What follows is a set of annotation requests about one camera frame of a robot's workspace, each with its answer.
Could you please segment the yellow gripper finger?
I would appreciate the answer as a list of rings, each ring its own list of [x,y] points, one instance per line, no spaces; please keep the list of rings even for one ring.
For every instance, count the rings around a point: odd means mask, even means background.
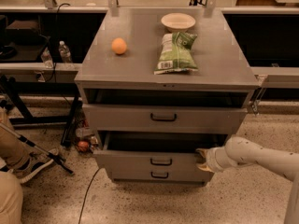
[[[197,148],[195,152],[205,159],[207,157],[208,150],[206,148]]]
[[[204,172],[209,172],[208,167],[204,163],[196,163],[196,167]]]

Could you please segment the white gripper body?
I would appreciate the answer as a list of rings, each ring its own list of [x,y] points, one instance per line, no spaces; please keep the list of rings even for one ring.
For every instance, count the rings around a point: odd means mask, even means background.
[[[210,172],[217,173],[222,172],[221,157],[224,149],[222,147],[213,147],[206,153],[206,167]]]

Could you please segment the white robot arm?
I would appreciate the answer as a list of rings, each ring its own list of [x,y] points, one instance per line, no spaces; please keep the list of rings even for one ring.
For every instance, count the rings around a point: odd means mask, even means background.
[[[299,154],[262,147],[236,135],[224,146],[197,148],[201,158],[196,163],[204,172],[218,173],[229,168],[256,164],[292,182],[284,224],[299,224]]]

